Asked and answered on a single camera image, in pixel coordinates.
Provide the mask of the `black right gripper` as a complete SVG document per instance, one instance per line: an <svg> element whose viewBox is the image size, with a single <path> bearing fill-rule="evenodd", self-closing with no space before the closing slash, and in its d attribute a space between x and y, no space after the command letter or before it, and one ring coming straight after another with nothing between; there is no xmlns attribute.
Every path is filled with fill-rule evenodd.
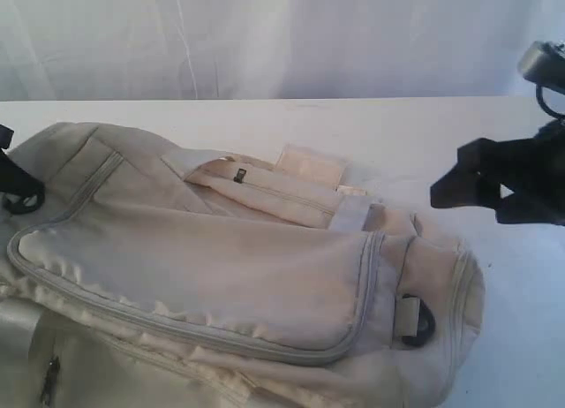
<svg viewBox="0 0 565 408"><path fill-rule="evenodd" d="M433 208L490 208L502 224L564 224L562 120L528 139L480 138L456 154L456 166L430 188ZM503 185L512 191L504 198Z"/></svg>

